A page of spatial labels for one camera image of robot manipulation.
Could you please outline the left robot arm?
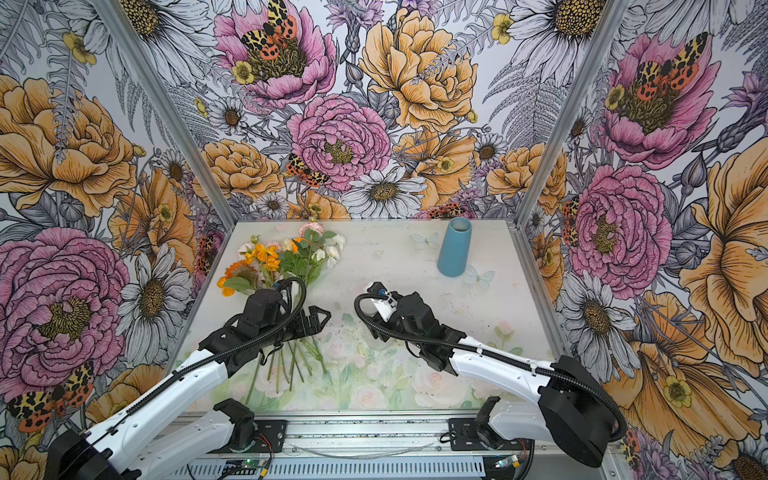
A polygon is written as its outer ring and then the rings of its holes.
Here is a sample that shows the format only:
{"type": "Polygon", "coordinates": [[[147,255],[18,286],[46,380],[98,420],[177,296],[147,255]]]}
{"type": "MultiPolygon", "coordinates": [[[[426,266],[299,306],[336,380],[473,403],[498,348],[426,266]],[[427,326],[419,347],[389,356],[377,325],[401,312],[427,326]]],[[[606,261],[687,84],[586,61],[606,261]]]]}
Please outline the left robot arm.
{"type": "Polygon", "coordinates": [[[304,305],[306,286],[289,281],[251,294],[243,311],[205,337],[179,367],[128,407],[84,433],[68,430],[50,445],[45,479],[138,479],[142,451],[180,414],[242,367],[292,340],[320,333],[330,311],[304,305]]]}

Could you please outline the orange marigold flower stem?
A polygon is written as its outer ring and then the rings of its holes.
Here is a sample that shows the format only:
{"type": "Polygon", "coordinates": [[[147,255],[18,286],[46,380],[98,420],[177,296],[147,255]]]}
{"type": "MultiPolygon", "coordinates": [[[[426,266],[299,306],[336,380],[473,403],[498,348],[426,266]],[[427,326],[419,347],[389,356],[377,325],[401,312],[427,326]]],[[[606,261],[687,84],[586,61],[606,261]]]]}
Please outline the orange marigold flower stem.
{"type": "Polygon", "coordinates": [[[258,276],[258,272],[250,263],[240,260],[226,269],[217,286],[224,297],[231,297],[236,293],[250,295],[256,290],[258,276]]]}

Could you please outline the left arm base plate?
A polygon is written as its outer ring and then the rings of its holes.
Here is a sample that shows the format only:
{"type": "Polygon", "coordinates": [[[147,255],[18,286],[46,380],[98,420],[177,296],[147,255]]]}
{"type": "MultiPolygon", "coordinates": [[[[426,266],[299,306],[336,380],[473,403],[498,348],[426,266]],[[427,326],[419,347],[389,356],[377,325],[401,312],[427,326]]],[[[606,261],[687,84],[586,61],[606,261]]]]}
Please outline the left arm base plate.
{"type": "Polygon", "coordinates": [[[251,420],[234,428],[226,448],[232,453],[281,453],[286,439],[286,420],[251,420]]]}

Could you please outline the yellow orange poppy stem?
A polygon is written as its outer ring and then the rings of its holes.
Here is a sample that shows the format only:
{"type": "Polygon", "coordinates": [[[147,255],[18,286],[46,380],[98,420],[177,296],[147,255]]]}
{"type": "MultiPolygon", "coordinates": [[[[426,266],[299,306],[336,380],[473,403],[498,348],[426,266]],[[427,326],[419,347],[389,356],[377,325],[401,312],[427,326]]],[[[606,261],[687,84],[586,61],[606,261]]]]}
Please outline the yellow orange poppy stem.
{"type": "Polygon", "coordinates": [[[281,279],[279,245],[263,243],[258,235],[238,249],[238,257],[245,263],[253,290],[270,289],[281,279]]]}

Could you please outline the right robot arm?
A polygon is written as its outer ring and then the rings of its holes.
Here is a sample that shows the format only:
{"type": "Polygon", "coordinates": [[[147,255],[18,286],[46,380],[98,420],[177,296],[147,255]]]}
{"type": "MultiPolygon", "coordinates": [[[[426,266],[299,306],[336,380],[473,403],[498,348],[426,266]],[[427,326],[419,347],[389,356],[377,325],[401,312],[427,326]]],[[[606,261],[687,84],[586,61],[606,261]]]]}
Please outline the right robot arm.
{"type": "Polygon", "coordinates": [[[608,445],[626,434],[616,402],[574,358],[548,362],[503,353],[439,322],[418,293],[371,291],[378,338],[413,343],[433,370],[496,388],[461,435],[493,450],[513,441],[553,442],[579,463],[598,467],[608,445]]]}

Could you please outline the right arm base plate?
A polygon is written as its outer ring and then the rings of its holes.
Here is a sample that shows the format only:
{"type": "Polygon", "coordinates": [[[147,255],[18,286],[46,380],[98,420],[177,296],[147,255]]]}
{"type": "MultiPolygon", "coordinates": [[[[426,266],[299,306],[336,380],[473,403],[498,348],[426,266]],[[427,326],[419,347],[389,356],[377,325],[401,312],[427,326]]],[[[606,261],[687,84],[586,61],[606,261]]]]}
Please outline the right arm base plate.
{"type": "Polygon", "coordinates": [[[472,418],[453,417],[447,421],[447,435],[442,437],[452,451],[519,451],[530,450],[530,439],[506,440],[489,426],[472,418]]]}

